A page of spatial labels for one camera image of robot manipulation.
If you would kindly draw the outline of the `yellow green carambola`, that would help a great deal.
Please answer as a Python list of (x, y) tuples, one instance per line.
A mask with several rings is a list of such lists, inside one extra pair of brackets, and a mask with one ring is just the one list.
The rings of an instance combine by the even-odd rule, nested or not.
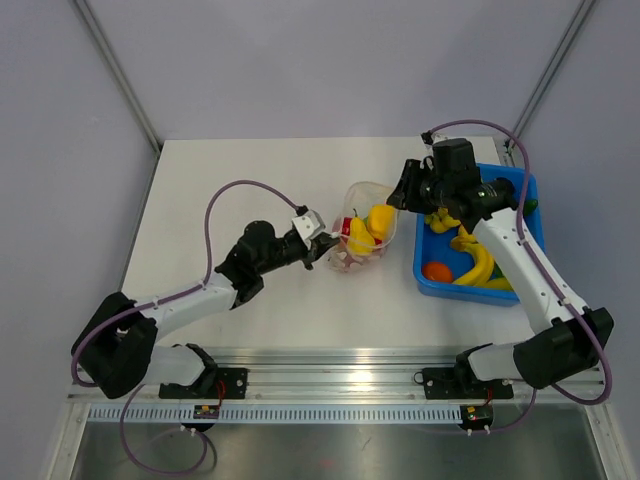
[(513, 287), (506, 277), (492, 278), (483, 285), (483, 288), (513, 292)]

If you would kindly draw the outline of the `right aluminium frame post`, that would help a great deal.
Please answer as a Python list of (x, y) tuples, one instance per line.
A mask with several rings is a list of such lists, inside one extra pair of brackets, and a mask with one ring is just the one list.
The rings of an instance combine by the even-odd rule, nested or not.
[(515, 122), (513, 133), (519, 139), (524, 135), (535, 117), (546, 95), (549, 93), (554, 81), (568, 60), (578, 39), (585, 30), (593, 13), (600, 2), (598, 0), (581, 0), (567, 21), (561, 36), (548, 57), (544, 68), (536, 81), (533, 90), (527, 98)]

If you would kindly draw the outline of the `left small circuit board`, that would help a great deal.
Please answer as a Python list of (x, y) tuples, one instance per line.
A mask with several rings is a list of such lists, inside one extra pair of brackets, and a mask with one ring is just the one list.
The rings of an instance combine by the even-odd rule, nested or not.
[(217, 420), (220, 415), (218, 405), (195, 405), (193, 418), (200, 420)]

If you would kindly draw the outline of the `aluminium rail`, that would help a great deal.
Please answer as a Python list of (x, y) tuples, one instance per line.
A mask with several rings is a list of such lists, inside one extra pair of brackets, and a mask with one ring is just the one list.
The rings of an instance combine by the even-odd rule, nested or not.
[(355, 404), (417, 402), (426, 399), (413, 382), (423, 368), (453, 367), (451, 348), (354, 348), (255, 350), (244, 348), (154, 348), (146, 373), (117, 388), (125, 400), (141, 387), (149, 399), (159, 398), (162, 384), (193, 384), (206, 369), (249, 370), (248, 403)]

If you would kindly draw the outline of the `left aluminium frame post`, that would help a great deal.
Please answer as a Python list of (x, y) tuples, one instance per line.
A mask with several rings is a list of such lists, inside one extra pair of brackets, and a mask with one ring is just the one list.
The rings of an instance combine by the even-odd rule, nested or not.
[(101, 21), (91, 6), (91, 2), (86, 0), (70, 0), (69, 4), (118, 89), (122, 100), (151, 149), (154, 158), (159, 159), (162, 153), (163, 141), (160, 139), (138, 95), (132, 87)]

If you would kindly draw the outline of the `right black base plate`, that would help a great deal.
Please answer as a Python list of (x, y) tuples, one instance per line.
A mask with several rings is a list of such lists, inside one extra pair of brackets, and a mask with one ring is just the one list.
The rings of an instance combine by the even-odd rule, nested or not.
[(423, 368), (413, 374), (413, 382), (420, 385), (428, 400), (510, 400), (514, 398), (509, 382), (491, 380), (464, 384), (453, 367)]

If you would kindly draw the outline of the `blue plastic bin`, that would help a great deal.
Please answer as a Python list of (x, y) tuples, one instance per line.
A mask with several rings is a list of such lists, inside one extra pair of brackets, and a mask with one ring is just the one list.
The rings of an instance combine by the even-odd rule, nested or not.
[[(524, 169), (490, 164), (479, 164), (479, 169), (482, 180), (485, 182), (493, 181), (496, 178), (506, 178), (510, 180), (515, 188), (514, 196), (516, 200), (519, 200), (525, 175)], [(537, 182), (533, 174), (530, 174), (525, 198), (526, 200), (539, 200)], [(537, 207), (531, 214), (524, 215), (524, 222), (539, 247), (545, 251), (544, 230), (540, 208)], [(452, 283), (432, 282), (424, 278), (421, 273), (421, 268), (427, 262), (436, 261), (444, 263), (452, 271), (454, 280), (473, 267), (473, 260), (470, 255), (457, 252), (449, 246), (456, 232), (457, 228), (443, 234), (436, 234), (425, 224), (424, 215), (417, 214), (413, 275), (417, 281), (419, 292), (423, 295), (436, 298), (468, 301), (500, 307), (511, 307), (519, 304), (519, 299), (514, 292), (460, 286)]]

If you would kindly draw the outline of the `yellow bell pepper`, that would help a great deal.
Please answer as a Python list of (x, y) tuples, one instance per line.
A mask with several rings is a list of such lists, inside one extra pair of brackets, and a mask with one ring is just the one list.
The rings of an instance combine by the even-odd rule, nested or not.
[(376, 204), (371, 207), (367, 216), (366, 226), (371, 236), (385, 241), (395, 225), (396, 210), (387, 204)]

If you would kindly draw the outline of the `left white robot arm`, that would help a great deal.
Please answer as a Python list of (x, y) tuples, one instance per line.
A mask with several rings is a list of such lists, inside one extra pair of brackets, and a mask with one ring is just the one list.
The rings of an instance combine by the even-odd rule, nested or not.
[(263, 288), (265, 274), (314, 262), (339, 242), (310, 226), (276, 235), (266, 221), (248, 224), (225, 260), (193, 286), (147, 302), (122, 292), (107, 296), (72, 347), (71, 373), (85, 388), (109, 399), (143, 385), (157, 385), (164, 398), (206, 398), (222, 391), (216, 361), (194, 343), (161, 347), (168, 334), (206, 316), (231, 311)]

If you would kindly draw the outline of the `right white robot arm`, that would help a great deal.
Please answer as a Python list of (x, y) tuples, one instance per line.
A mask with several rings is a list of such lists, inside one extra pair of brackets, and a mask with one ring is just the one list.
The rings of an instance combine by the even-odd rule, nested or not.
[(436, 142), (430, 160), (405, 161), (388, 205), (428, 215), (440, 208), (460, 221), (497, 261), (528, 318), (532, 337), (511, 344), (486, 344), (459, 354), (454, 384), (476, 396), (495, 380), (522, 381), (541, 390), (595, 366), (610, 394), (611, 368), (604, 348), (614, 321), (593, 309), (568, 285), (546, 257), (522, 215), (529, 174), (506, 169), (483, 176), (472, 144), (463, 138)]

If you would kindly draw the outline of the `red apple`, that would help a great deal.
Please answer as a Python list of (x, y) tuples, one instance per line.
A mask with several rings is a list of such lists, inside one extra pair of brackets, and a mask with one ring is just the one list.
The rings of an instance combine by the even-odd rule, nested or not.
[(348, 238), (351, 234), (352, 217), (344, 217), (340, 225), (340, 233), (343, 237)]

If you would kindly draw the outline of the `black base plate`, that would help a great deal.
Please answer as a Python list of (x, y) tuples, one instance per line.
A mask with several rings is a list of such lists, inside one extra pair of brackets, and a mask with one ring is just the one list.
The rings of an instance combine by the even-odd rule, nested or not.
[(191, 385), (162, 384), (158, 396), (175, 400), (241, 400), (246, 396), (248, 373), (246, 368), (206, 369)]
[(510, 400), (514, 398), (509, 382), (491, 380), (464, 384), (453, 367), (423, 368), (413, 374), (413, 382), (420, 385), (428, 400)]

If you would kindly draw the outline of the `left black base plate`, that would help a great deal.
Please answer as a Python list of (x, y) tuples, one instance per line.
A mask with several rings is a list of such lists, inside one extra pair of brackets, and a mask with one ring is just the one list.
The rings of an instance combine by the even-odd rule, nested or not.
[(246, 396), (248, 373), (246, 368), (206, 369), (191, 385), (162, 384), (158, 396), (175, 400), (241, 400)]

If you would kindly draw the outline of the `orange persimmon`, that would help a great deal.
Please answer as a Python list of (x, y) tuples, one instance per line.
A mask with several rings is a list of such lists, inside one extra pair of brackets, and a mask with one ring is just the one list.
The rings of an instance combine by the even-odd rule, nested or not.
[(452, 283), (454, 276), (450, 268), (441, 262), (427, 262), (421, 268), (421, 273), (426, 280), (439, 283)]

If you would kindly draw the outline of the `clear zip top bag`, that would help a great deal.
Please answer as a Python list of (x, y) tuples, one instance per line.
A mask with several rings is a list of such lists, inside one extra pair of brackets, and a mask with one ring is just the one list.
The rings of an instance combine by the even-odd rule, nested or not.
[(329, 267), (355, 273), (379, 261), (397, 231), (398, 211), (387, 204), (393, 188), (374, 182), (349, 187), (332, 230), (339, 243), (329, 253)]

